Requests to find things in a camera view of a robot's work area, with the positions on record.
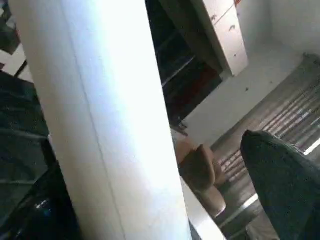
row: dark fabric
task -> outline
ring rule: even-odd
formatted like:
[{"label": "dark fabric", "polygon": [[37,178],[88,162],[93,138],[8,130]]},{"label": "dark fabric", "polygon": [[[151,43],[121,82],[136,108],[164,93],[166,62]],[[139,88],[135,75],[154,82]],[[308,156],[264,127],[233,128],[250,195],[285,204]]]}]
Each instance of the dark fabric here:
[{"label": "dark fabric", "polygon": [[33,83],[0,71],[0,98],[1,225],[55,158]]},{"label": "dark fabric", "polygon": [[297,148],[264,131],[246,131],[241,153],[279,237],[320,239],[320,170]]},{"label": "dark fabric", "polygon": [[[223,225],[256,193],[240,151],[241,139],[246,130],[268,131],[305,151],[320,138],[319,126],[319,59],[305,55],[303,62],[287,79],[211,147],[227,179],[219,187],[227,207],[215,220],[217,224]],[[243,217],[242,224],[233,225],[234,229],[241,231],[246,227],[248,222],[245,216],[251,214],[248,211],[250,209],[241,213],[239,218]],[[251,220],[259,214],[258,211],[255,213]]]}]

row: white pillar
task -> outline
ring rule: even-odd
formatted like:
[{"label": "white pillar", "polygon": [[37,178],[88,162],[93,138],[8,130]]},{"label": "white pillar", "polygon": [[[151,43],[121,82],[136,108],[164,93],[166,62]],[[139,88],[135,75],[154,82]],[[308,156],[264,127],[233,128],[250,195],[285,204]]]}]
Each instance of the white pillar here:
[{"label": "white pillar", "polygon": [[191,239],[144,0],[11,0],[90,240]]}]

